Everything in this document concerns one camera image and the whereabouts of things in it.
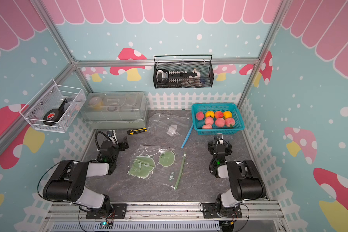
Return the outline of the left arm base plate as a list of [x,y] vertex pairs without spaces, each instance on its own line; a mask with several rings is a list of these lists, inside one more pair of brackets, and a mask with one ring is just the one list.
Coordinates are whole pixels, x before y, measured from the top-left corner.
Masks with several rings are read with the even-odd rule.
[[89,208],[86,219],[124,219],[127,212],[127,204],[111,204],[100,209]]

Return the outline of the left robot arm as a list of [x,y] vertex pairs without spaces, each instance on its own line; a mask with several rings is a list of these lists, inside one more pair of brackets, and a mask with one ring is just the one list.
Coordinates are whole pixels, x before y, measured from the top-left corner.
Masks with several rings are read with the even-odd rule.
[[112,204],[106,194],[86,187],[89,177],[110,176],[117,168],[119,153],[129,148],[126,137],[118,141],[114,130],[98,131],[94,136],[98,155],[90,161],[62,160],[53,166],[54,172],[38,195],[53,203],[71,203],[86,213],[87,219],[124,219],[127,204]]

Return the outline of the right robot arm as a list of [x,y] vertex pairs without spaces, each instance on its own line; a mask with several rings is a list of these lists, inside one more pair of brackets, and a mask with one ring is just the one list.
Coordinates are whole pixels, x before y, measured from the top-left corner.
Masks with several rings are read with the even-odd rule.
[[252,160],[227,161],[232,154],[232,145],[222,134],[214,136],[207,149],[213,156],[209,164],[210,174],[229,180],[230,189],[217,196],[215,213],[226,218],[242,203],[266,197],[266,187]]

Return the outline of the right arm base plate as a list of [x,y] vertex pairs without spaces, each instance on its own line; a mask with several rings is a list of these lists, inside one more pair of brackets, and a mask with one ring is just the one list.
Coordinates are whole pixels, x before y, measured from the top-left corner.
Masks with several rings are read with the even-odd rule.
[[218,203],[200,203],[200,211],[204,218],[242,218],[240,206],[225,208]]

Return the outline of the clear blue zip-top bag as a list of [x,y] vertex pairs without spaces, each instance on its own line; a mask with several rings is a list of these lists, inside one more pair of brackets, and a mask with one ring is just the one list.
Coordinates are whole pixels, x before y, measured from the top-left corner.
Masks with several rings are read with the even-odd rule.
[[182,147],[191,126],[189,117],[156,113],[148,119],[149,134],[176,147]]

